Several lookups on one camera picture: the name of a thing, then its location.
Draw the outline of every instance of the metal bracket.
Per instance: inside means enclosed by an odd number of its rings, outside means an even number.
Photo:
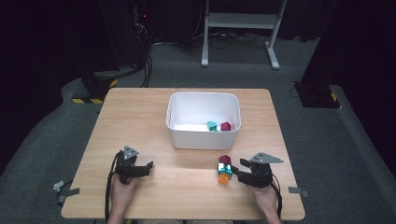
[[[257,153],[255,156],[250,158],[251,162],[255,162],[258,164],[265,164],[265,163],[281,163],[283,162],[282,159],[270,156],[268,154],[265,154],[263,152]]]
[[[131,147],[124,146],[124,159],[129,160],[134,156],[137,156],[139,154],[138,151],[134,150]]]

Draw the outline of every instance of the red cube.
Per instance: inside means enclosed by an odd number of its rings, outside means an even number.
[[[230,131],[231,130],[231,124],[229,122],[224,122],[220,126],[222,131]]]
[[[219,158],[219,162],[224,163],[226,165],[231,165],[231,158],[227,155],[224,155]]]

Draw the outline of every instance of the white plastic bin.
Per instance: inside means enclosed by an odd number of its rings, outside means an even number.
[[[216,122],[216,131],[207,123]],[[223,122],[231,124],[230,131],[221,131]],[[174,93],[166,115],[172,144],[189,149],[231,149],[241,127],[238,98],[223,92],[182,91]]]

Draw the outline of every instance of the wooden table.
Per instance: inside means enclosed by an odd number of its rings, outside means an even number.
[[[240,104],[242,126],[230,150],[179,149],[172,146],[165,124],[170,96],[177,91],[211,91],[234,94]],[[219,157],[228,155],[242,171],[239,159],[262,151],[281,158],[271,164],[283,196],[282,219],[304,218],[288,151],[270,92],[263,89],[122,89],[109,91],[92,131],[68,197],[63,217],[103,218],[107,175],[114,156],[124,145],[140,152],[136,165],[154,161],[150,176],[141,179],[125,217],[164,219],[262,219],[244,184],[233,176],[218,183]]]

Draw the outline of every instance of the person's hand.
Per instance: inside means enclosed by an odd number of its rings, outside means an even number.
[[[246,185],[251,191],[256,200],[256,204],[262,210],[265,216],[265,220],[268,224],[282,223],[276,213],[276,191],[272,186],[268,185],[263,189],[255,188],[250,185]]]
[[[110,189],[111,211],[107,223],[122,223],[125,210],[134,197],[134,189],[138,182],[139,178],[133,178],[128,185],[124,185],[119,175],[113,175]]]

